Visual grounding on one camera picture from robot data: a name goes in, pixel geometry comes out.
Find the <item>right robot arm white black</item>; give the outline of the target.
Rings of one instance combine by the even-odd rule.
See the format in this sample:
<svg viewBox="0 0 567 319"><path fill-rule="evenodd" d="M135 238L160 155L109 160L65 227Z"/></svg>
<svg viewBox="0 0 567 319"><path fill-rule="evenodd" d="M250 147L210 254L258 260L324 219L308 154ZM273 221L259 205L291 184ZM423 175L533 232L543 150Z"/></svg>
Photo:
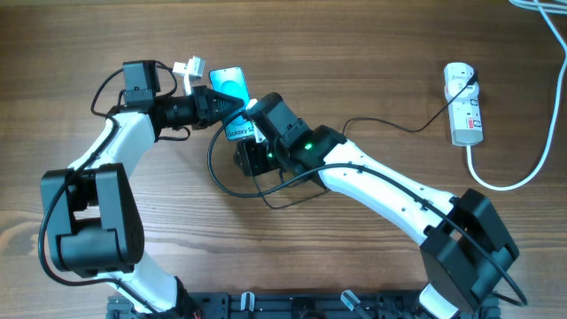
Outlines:
<svg viewBox="0 0 567 319"><path fill-rule="evenodd" d="M484 194L468 189L455 196L418 183L335 129L310 128L277 93L245 103L242 115L263 136L237 156L246 175L281 168L294 183L313 182L363 204L419 246L428 283L418 302L428 314L471 314L501 281L526 302L508 273L519 256L517 245Z"/></svg>

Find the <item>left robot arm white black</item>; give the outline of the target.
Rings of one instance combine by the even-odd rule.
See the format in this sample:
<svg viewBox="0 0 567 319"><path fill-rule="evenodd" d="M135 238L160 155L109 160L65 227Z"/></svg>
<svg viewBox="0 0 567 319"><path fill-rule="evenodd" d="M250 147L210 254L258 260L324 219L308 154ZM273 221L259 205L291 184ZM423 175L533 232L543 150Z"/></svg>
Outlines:
<svg viewBox="0 0 567 319"><path fill-rule="evenodd" d="M104 113L105 129L69 167L40 182L44 217L38 235L43 272L66 286L107 283L138 318L199 318L181 280L144 250L144 228L129 178L164 128L191 131L228 123L246 103L207 86L162 93L156 60L126 62L125 88Z"/></svg>

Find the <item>blue Galaxy smartphone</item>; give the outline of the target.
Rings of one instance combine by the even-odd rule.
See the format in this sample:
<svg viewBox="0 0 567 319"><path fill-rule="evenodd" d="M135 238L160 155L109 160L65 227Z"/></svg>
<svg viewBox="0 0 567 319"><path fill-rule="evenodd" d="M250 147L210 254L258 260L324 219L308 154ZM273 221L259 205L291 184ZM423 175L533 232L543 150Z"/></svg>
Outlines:
<svg viewBox="0 0 567 319"><path fill-rule="evenodd" d="M214 90L242 99L244 107L247 107L250 96L240 66L212 70L209 72L209 80ZM238 116L225 128L225 136L230 141L251 139L254 138L254 128L251 122Z"/></svg>

